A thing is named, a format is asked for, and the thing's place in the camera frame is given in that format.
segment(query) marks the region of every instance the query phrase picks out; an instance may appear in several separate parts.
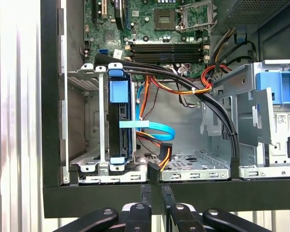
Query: pci slot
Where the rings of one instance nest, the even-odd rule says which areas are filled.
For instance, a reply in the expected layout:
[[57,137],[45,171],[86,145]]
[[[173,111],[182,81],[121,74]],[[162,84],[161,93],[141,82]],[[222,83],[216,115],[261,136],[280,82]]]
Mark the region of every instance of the pci slot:
[[107,18],[107,0],[102,0],[102,18]]
[[97,2],[97,0],[91,0],[91,20],[95,26],[98,24],[98,2]]

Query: metal bracket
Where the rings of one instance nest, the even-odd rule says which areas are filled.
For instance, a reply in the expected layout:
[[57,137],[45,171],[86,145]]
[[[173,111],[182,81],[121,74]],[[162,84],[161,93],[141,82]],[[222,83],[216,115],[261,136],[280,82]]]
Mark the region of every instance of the metal bracket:
[[214,125],[214,112],[209,109],[204,103],[202,103],[202,124],[201,134],[204,133],[205,126],[208,136],[221,135],[221,121],[218,120],[217,125]]
[[[199,8],[206,5],[207,5],[207,22],[200,23],[200,24],[196,23],[195,25],[190,26],[188,23],[188,11],[191,10],[191,8]],[[180,28],[180,31],[188,32],[188,31],[205,29],[209,32],[209,35],[210,35],[210,31],[217,24],[217,20],[214,21],[214,18],[217,15],[217,13],[214,13],[215,9],[216,9],[216,6],[212,4],[211,0],[204,0],[201,2],[196,2],[196,3],[191,3],[191,4],[180,6],[179,9],[176,10],[181,16],[181,21],[178,25]]]
[[70,173],[68,169],[64,166],[62,169],[62,180],[64,184],[68,184],[70,182]]
[[98,90],[98,74],[93,64],[86,63],[76,72],[68,72],[68,80],[81,87],[83,90]]

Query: black wire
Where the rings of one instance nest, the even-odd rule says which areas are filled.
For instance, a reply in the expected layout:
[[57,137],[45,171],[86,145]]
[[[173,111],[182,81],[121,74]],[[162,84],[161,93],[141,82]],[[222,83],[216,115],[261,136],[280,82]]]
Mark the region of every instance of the black wire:
[[248,59],[248,61],[250,60],[252,61],[252,57],[250,56],[241,56],[241,57],[237,57],[230,60],[228,63],[225,64],[225,66],[229,66],[230,64],[233,64],[234,62],[241,62],[242,59]]
[[[178,85],[177,82],[176,82],[176,87],[177,87],[178,91],[180,91],[180,89],[179,89],[179,85]],[[183,96],[183,100],[184,100],[184,102],[183,102],[181,96],[183,96],[183,95],[178,95],[178,101],[179,101],[179,103],[181,103],[184,107],[192,109],[192,108],[194,108],[194,106],[196,106],[195,104],[188,103],[188,102],[186,101],[186,99],[185,99],[184,96]]]
[[153,111],[153,109],[154,109],[154,107],[155,107],[155,105],[156,105],[156,100],[157,100],[158,91],[159,91],[159,88],[157,88],[157,92],[156,92],[156,95],[155,95],[154,104],[153,104],[153,106],[151,107],[150,111],[148,111],[148,113],[143,117],[143,120],[146,118],[147,115],[149,115],[149,114]]
[[[145,75],[161,75],[164,77],[168,77],[170,79],[175,80],[179,84],[181,84],[183,87],[187,89],[191,89],[192,87],[196,89],[201,89],[199,86],[194,84],[193,82],[189,81],[188,79],[175,75],[170,72],[165,72],[162,70],[155,70],[155,69],[146,69],[146,68],[140,68],[140,67],[132,67],[132,66],[124,66],[124,69],[127,69],[128,73],[131,74],[145,74]],[[218,102],[216,101],[212,96],[210,96],[208,93],[199,93],[195,94],[201,101],[203,101],[221,120],[221,122],[226,127],[226,130],[228,131],[230,135],[230,142],[231,142],[231,148],[232,148],[232,156],[233,157],[239,157],[239,143],[238,143],[238,135],[235,129],[235,126],[232,122],[232,119],[229,115],[229,113],[226,111],[226,109]]]
[[142,142],[141,142],[141,140],[139,139],[139,142],[141,143],[141,145],[147,150],[147,151],[149,151],[151,154],[154,154],[154,155],[156,155],[156,156],[158,156],[158,154],[156,154],[155,152],[153,152],[153,151],[151,151],[151,150],[149,150]]
[[155,138],[149,137],[149,136],[146,136],[145,134],[138,134],[138,133],[136,133],[136,136],[137,137],[140,137],[140,138],[143,138],[143,139],[150,140],[150,141],[155,142],[157,144],[164,144],[163,141],[161,141],[159,139],[155,139]]
[[138,91],[139,91],[139,81],[138,81],[138,79],[137,79],[136,76],[135,76],[134,78],[135,78],[135,80],[136,80],[136,86],[137,86],[137,90],[136,90],[136,92],[138,92]]
[[244,41],[242,43],[239,43],[238,45],[236,45],[235,47],[233,47],[230,51],[228,51],[226,54],[224,54],[219,60],[218,60],[218,64],[220,64],[222,61],[224,61],[227,57],[229,57],[229,55],[231,55],[233,52],[235,52],[237,49],[239,49],[240,47],[247,45],[247,44],[251,44],[251,50],[252,50],[252,62],[257,62],[257,49],[255,44],[252,41]]

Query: ventilation grille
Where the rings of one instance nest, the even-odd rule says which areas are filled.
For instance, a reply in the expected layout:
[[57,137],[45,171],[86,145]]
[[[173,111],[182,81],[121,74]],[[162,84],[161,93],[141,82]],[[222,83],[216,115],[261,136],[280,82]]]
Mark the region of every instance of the ventilation grille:
[[80,80],[80,79],[77,79],[76,77],[68,77],[68,80],[72,81],[74,84],[78,85],[83,90],[91,91],[91,90],[99,89],[91,81],[88,81],[88,80]]
[[226,25],[261,25],[289,3],[290,0],[242,0],[231,15]]

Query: barcode label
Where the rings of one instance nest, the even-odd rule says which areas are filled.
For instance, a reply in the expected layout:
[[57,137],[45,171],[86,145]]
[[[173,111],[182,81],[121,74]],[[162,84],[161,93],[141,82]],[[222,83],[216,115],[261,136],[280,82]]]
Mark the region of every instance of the barcode label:
[[118,49],[115,49],[113,57],[116,58],[116,59],[121,59],[122,51],[118,50]]
[[278,124],[284,124],[287,123],[287,118],[285,115],[278,115],[277,116],[277,122]]

